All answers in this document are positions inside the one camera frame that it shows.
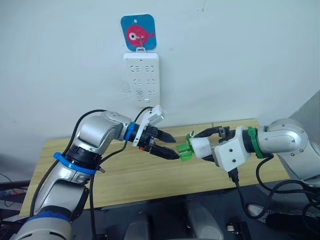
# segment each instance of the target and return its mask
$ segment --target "wall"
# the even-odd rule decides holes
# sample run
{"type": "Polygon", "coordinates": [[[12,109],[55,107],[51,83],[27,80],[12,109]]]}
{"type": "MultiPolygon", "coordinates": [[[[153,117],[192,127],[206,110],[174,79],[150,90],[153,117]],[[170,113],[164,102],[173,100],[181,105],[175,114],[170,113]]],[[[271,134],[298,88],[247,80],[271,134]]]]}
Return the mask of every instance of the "wall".
{"type": "Polygon", "coordinates": [[[269,124],[320,88],[318,0],[2,0],[0,172],[30,178],[44,141],[86,111],[134,118],[120,19],[141,13],[155,19],[160,126],[269,124]]]}

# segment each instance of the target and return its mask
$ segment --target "wooden board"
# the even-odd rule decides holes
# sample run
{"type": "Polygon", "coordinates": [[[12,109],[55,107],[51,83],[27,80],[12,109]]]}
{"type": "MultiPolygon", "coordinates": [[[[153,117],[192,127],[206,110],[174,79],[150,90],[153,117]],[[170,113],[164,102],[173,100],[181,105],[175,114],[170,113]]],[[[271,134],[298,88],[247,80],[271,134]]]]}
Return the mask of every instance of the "wooden board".
{"type": "MultiPolygon", "coordinates": [[[[231,129],[234,129],[237,126],[258,127],[258,123],[255,119],[248,119],[164,128],[162,130],[172,134],[177,143],[163,143],[159,140],[156,142],[158,145],[177,150],[176,146],[186,141],[185,136],[188,133],[192,131],[199,133],[212,126],[230,126],[231,129]]],[[[219,137],[215,134],[210,141],[212,144],[217,144],[218,139],[219,137]]],[[[20,215],[29,215],[32,196],[44,173],[54,161],[53,153],[63,152],[68,141],[67,138],[54,139],[45,143],[20,215]]],[[[105,155],[122,148],[123,144],[123,142],[113,141],[105,155]]],[[[241,186],[258,183],[256,167],[259,162],[260,160],[253,154],[245,164],[238,168],[241,186]]],[[[106,170],[106,173],[98,171],[94,179],[95,207],[234,187],[228,174],[212,162],[195,157],[185,162],[179,159],[166,160],[132,147],[131,143],[128,143],[123,152],[104,162],[102,168],[106,170]]],[[[287,179],[289,176],[278,157],[275,156],[261,168],[261,178],[264,182],[271,182],[287,179]]],[[[85,208],[89,208],[89,199],[85,208]]]]}

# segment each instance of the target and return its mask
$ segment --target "black floor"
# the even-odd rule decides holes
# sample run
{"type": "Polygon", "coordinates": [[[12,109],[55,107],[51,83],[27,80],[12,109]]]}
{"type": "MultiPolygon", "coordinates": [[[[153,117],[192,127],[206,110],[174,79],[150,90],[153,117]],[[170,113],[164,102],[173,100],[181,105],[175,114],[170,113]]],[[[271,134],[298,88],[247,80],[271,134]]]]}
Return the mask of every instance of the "black floor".
{"type": "MultiPolygon", "coordinates": [[[[266,195],[256,186],[243,187],[247,203],[263,205],[266,195]]],[[[225,225],[230,221],[245,221],[253,240],[292,240],[286,234],[273,231],[258,220],[249,219],[242,210],[238,192],[236,190],[206,192],[154,200],[150,202],[134,203],[127,206],[115,207],[107,211],[95,212],[97,234],[107,233],[109,240],[122,240],[126,229],[136,214],[143,211],[150,216],[152,240],[166,240],[176,238],[191,238],[186,227],[186,213],[184,202],[192,198],[200,202],[214,216],[224,233],[225,240],[238,239],[231,232],[226,231],[225,225]]],[[[273,202],[271,208],[278,211],[285,207],[273,202]]],[[[89,212],[83,212],[80,218],[72,223],[75,240],[91,239],[89,212]]]]}

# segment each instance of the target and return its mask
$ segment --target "white plastic part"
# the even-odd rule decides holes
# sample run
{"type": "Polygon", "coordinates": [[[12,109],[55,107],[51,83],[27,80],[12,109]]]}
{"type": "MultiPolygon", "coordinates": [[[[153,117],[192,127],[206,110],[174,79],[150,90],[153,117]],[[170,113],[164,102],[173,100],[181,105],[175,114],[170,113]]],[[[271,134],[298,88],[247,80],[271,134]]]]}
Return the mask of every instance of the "white plastic part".
{"type": "Polygon", "coordinates": [[[159,55],[155,52],[126,52],[123,61],[136,105],[139,107],[159,105],[159,55]]]}
{"type": "Polygon", "coordinates": [[[244,126],[238,126],[235,129],[235,135],[229,141],[222,142],[220,145],[214,147],[213,157],[219,167],[226,172],[235,169],[243,164],[251,153],[246,151],[242,132],[244,126]]]}
{"type": "Polygon", "coordinates": [[[140,123],[138,131],[136,132],[135,139],[133,140],[132,145],[134,147],[138,145],[141,134],[147,125],[152,125],[152,126],[156,125],[158,122],[162,121],[163,119],[164,119],[164,114],[162,112],[162,108],[160,107],[160,105],[157,105],[151,110],[147,111],[142,117],[142,121],[140,123]]]}
{"type": "Polygon", "coordinates": [[[194,154],[198,159],[202,159],[212,154],[209,138],[197,137],[190,138],[190,143],[193,148],[194,154]]]}

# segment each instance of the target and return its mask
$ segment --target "electrical outlet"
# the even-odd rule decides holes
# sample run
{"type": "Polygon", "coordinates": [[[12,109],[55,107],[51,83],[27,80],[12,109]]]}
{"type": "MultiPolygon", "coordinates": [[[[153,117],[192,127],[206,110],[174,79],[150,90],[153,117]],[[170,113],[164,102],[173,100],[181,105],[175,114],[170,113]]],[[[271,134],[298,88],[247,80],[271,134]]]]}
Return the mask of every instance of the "electrical outlet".
{"type": "Polygon", "coordinates": [[[123,61],[136,105],[139,107],[159,105],[159,55],[155,52],[126,52],[123,61]]]}

